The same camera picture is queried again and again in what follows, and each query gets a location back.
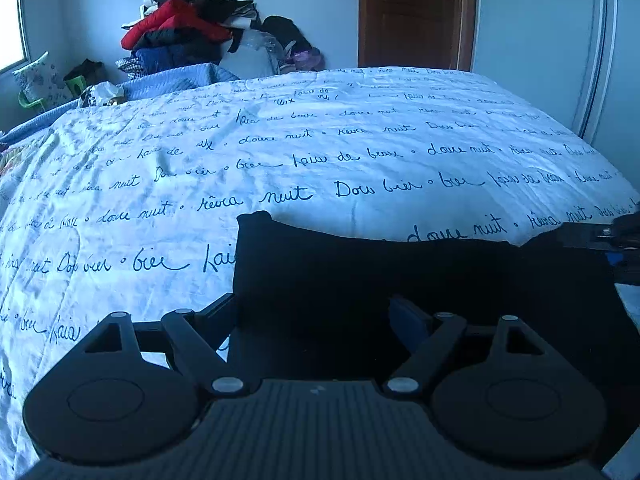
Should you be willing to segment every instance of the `red jacket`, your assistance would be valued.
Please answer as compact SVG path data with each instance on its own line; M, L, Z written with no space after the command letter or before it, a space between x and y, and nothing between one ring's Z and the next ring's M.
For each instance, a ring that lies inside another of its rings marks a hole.
M125 50L132 50L145 32L161 28L197 28L207 39L221 43L231 38L231 33L217 23L209 23L198 17L196 8L184 0L167 0L162 6L137 22L125 34L120 44Z

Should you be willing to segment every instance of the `white bedspread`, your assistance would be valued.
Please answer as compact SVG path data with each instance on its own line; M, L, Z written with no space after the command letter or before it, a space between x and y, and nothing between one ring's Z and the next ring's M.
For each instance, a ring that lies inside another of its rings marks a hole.
M297 73L68 112L0 181L0 478L36 460L24 397L106 314L230 291L241 213L523 244L638 202L565 127L463 72Z

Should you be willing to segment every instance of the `wooden door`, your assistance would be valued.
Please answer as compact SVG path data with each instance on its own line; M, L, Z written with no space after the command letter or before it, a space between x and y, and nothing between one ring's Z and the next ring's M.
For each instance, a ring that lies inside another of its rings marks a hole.
M475 0L360 0L360 66L469 70Z

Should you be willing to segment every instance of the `clothes pile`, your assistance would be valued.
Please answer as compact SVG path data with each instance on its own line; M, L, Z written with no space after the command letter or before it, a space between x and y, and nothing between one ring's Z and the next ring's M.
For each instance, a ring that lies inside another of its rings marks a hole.
M122 25L131 55L116 67L129 79L200 63L242 79L323 68L322 54L291 20L261 23L253 0L145 0L140 14Z

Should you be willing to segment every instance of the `wardrobe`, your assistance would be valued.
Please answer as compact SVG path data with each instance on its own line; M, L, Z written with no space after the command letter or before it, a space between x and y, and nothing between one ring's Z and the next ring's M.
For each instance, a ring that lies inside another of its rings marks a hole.
M640 189L640 0L478 0L472 71L544 110Z

